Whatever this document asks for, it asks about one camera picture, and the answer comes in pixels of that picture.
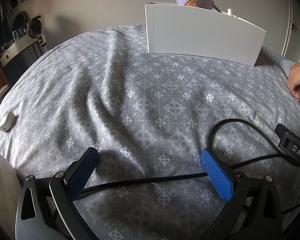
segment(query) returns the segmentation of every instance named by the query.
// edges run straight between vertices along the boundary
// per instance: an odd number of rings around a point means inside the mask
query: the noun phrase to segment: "hand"
[[[288,77],[288,89],[290,93],[300,101],[300,62],[295,63],[289,73]]]

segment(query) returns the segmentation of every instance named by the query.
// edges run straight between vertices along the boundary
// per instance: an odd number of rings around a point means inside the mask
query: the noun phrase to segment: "small fan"
[[[27,32],[32,39],[39,38],[42,34],[42,22],[40,20],[41,16],[38,15],[31,19],[27,24]]]

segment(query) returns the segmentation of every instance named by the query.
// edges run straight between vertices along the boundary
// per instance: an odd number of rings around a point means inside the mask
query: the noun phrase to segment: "metal screw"
[[[31,180],[33,180],[33,175],[28,175],[28,176],[26,177],[26,181],[31,181]]]
[[[269,181],[269,182],[271,182],[272,181],[272,177],[270,175],[267,175],[266,176],[266,180]]]
[[[55,176],[56,176],[56,178],[61,178],[61,177],[63,177],[64,174],[65,174],[65,173],[64,173],[63,171],[58,171],[58,172],[55,174]]]
[[[238,176],[239,178],[242,178],[242,177],[244,176],[244,173],[243,173],[242,171],[238,171],[238,172],[237,172],[237,176]]]

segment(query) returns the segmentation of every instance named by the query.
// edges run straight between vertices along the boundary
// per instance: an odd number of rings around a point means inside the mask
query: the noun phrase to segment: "blue fabric pad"
[[[224,173],[218,162],[211,156],[207,149],[201,152],[201,165],[207,172],[220,198],[229,202],[233,194],[232,181]]]
[[[89,149],[89,154],[85,157],[76,173],[68,181],[67,196],[70,200],[74,200],[80,196],[84,186],[87,184],[88,179],[98,164],[98,151],[92,147]]]

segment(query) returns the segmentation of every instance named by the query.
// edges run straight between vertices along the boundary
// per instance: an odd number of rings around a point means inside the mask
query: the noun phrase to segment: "patterned bedding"
[[[24,180],[65,170],[95,147],[100,161],[86,187],[203,172],[200,152],[222,119],[253,122],[275,144],[279,122],[300,136],[300,104],[280,60],[266,47],[254,67],[148,54],[144,25],[81,34],[44,54],[4,98],[0,118],[6,111],[18,117],[10,132],[0,131],[0,154]],[[229,164],[274,153],[237,123],[218,131],[214,150]],[[275,158],[240,170],[272,175],[282,210],[295,204],[300,169]],[[100,239],[167,240],[200,238],[225,200],[205,177],[107,189],[74,204]]]

